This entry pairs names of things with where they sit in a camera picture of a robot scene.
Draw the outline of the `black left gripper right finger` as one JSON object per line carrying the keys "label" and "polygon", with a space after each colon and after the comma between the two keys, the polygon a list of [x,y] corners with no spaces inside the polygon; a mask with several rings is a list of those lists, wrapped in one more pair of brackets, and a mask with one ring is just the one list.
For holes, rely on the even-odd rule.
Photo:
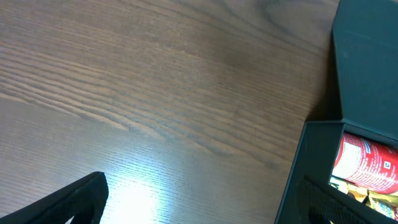
{"label": "black left gripper right finger", "polygon": [[336,223],[336,224],[367,224],[394,223],[384,215],[367,209],[364,213],[355,212],[338,198],[315,182],[303,179],[297,187],[298,222]]}

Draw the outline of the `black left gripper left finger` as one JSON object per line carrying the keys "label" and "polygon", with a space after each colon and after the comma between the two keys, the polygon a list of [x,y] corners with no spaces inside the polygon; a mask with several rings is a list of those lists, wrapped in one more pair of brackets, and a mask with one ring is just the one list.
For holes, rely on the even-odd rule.
{"label": "black left gripper left finger", "polygon": [[106,176],[93,172],[1,218],[1,224],[99,224],[109,190]]}

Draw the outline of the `green yellow snack bar wrapper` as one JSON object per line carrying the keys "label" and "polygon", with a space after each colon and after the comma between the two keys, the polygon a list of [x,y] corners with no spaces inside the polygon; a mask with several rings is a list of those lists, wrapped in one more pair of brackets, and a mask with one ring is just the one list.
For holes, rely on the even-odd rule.
{"label": "green yellow snack bar wrapper", "polygon": [[330,179],[329,185],[387,218],[397,221],[397,193],[379,194],[335,177]]}

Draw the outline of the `red snack can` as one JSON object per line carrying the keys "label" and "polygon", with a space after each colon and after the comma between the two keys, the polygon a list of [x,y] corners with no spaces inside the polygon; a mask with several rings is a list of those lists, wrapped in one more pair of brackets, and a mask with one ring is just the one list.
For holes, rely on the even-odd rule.
{"label": "red snack can", "polygon": [[379,194],[397,192],[397,150],[344,133],[332,176]]}

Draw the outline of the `black box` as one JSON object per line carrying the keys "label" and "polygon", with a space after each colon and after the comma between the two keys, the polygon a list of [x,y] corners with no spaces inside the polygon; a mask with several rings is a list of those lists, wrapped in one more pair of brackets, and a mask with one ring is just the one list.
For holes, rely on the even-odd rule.
{"label": "black box", "polygon": [[397,150],[396,1],[340,1],[331,28],[330,70],[323,106],[303,125],[277,223],[299,223],[297,187],[303,179],[355,212],[377,212],[329,181],[344,133]]}

